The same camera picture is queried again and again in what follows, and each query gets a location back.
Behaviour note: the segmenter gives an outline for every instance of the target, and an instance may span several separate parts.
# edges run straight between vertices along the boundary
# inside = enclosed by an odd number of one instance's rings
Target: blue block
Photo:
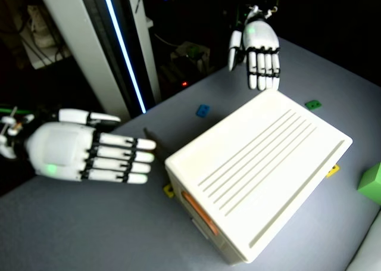
[[[196,115],[204,118],[208,114],[209,109],[210,109],[209,106],[201,104],[196,112]]]

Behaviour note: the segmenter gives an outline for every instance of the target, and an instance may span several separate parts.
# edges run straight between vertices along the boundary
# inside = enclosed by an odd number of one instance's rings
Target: orange handle
[[[214,235],[218,235],[218,229],[214,222],[210,219],[210,217],[207,215],[207,213],[202,209],[202,207],[199,206],[199,204],[195,201],[194,198],[192,198],[191,195],[189,195],[187,192],[182,191],[181,195],[186,199],[186,201],[195,209],[195,211],[198,213],[198,215],[204,220],[204,222],[207,224],[207,226],[210,228],[210,230],[213,232]]]

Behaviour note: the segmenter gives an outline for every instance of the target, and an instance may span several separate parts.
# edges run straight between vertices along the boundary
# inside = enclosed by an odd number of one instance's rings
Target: led light strip
[[[142,95],[140,94],[138,83],[136,82],[135,74],[133,73],[133,70],[132,70],[132,66],[131,66],[129,55],[127,53],[126,45],[124,44],[124,40],[123,40],[123,37],[121,35],[121,31],[119,28],[117,17],[115,15],[113,3],[111,2],[111,0],[106,0],[106,4],[107,4],[108,12],[110,12],[111,20],[113,21],[113,25],[114,25],[114,29],[115,29],[115,32],[116,32],[117,37],[118,37],[119,45],[120,45],[121,51],[123,53],[123,57],[124,57],[124,60],[126,62],[127,68],[129,70],[129,73],[130,73],[130,76],[132,79],[132,84],[133,84],[133,87],[135,89],[136,96],[138,97],[140,107],[142,109],[142,112],[146,113],[144,102],[142,99]]]

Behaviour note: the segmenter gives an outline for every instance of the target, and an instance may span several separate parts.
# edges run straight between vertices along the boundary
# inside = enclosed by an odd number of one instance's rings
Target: box lid
[[[266,90],[165,164],[252,262],[351,144],[293,100]]]

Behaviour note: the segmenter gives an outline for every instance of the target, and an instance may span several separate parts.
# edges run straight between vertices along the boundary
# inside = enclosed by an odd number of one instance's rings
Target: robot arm
[[[82,110],[60,110],[51,116],[59,122],[44,123],[24,142],[36,174],[76,181],[145,183],[148,180],[149,164],[154,160],[148,151],[155,149],[154,141],[99,132],[95,128],[115,126],[120,122],[118,117]],[[15,126],[8,131],[16,130]],[[3,150],[13,148],[12,145],[3,147]],[[9,155],[1,149],[0,154]]]
[[[263,8],[269,2],[258,2]],[[246,60],[248,85],[250,89],[263,91],[278,89],[280,80],[279,40],[266,20],[277,11],[261,10],[258,5],[248,7],[250,10],[243,23],[242,30],[234,30],[230,38],[228,69]]]

